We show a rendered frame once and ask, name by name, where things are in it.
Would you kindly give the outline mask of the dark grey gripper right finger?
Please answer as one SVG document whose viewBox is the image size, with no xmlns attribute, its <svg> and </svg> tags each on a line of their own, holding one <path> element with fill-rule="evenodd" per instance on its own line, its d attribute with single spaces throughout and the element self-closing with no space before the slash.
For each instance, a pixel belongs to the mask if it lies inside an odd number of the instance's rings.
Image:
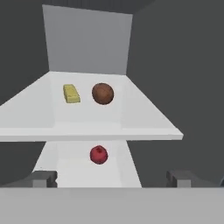
<svg viewBox="0 0 224 224">
<path fill-rule="evenodd" d="M 216 184 L 197 177 L 190 171 L 168 171 L 167 187 L 216 187 Z"/>
</svg>

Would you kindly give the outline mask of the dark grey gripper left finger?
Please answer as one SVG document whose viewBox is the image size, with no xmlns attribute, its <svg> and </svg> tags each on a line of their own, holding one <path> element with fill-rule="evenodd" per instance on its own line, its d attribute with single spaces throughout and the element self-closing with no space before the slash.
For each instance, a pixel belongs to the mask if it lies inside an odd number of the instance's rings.
<svg viewBox="0 0 224 224">
<path fill-rule="evenodd" d="M 58 187 L 56 171 L 34 171 L 24 179 L 12 182 L 3 187 Z"/>
</svg>

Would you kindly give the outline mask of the white fridge shelf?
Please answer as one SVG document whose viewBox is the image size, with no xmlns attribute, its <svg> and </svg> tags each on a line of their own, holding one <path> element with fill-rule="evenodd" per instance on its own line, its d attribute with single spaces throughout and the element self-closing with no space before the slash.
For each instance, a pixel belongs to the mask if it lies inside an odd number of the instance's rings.
<svg viewBox="0 0 224 224">
<path fill-rule="evenodd" d="M 107 150 L 104 164 L 90 159 L 96 145 Z M 126 141 L 47 142 L 34 170 L 56 171 L 58 187 L 141 187 Z"/>
<path fill-rule="evenodd" d="M 94 100 L 97 83 L 113 88 L 111 103 Z M 65 84 L 75 86 L 80 102 L 66 102 Z M 0 106 L 0 142 L 182 138 L 125 75 L 49 72 Z"/>
</svg>

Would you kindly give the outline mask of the yellow butter block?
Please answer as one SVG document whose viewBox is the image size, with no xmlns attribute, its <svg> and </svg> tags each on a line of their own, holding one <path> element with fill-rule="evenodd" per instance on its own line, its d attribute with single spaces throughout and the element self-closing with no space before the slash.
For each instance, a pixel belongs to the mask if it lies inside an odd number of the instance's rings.
<svg viewBox="0 0 224 224">
<path fill-rule="evenodd" d="M 67 103 L 76 103 L 81 101 L 81 98 L 73 84 L 65 84 L 63 86 L 63 93 Z"/>
</svg>

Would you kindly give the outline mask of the brown egg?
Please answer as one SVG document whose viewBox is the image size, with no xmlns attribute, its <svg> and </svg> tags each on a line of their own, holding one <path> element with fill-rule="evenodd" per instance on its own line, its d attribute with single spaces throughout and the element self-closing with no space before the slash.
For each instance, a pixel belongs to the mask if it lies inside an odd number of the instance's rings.
<svg viewBox="0 0 224 224">
<path fill-rule="evenodd" d="M 97 83 L 93 86 L 92 96 L 97 103 L 107 105 L 114 99 L 114 90 L 107 83 Z"/>
</svg>

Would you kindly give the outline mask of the grey fridge interior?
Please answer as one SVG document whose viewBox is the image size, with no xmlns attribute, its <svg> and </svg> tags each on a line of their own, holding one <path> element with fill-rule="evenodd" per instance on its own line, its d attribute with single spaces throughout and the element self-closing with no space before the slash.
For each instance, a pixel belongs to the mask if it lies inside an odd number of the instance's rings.
<svg viewBox="0 0 224 224">
<path fill-rule="evenodd" d="M 81 140 L 126 141 L 141 186 L 168 171 L 224 185 L 224 0 L 0 0 L 0 106 L 49 72 L 125 75 L 181 131 Z M 0 186 L 47 142 L 0 142 Z"/>
</svg>

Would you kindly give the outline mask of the red apple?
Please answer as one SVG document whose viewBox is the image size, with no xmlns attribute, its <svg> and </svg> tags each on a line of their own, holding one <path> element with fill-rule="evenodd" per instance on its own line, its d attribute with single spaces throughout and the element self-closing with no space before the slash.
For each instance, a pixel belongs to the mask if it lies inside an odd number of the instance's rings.
<svg viewBox="0 0 224 224">
<path fill-rule="evenodd" d="M 108 153 L 104 147 L 101 145 L 95 146 L 91 151 L 90 151 L 90 159 L 92 162 L 102 165 L 108 160 Z"/>
</svg>

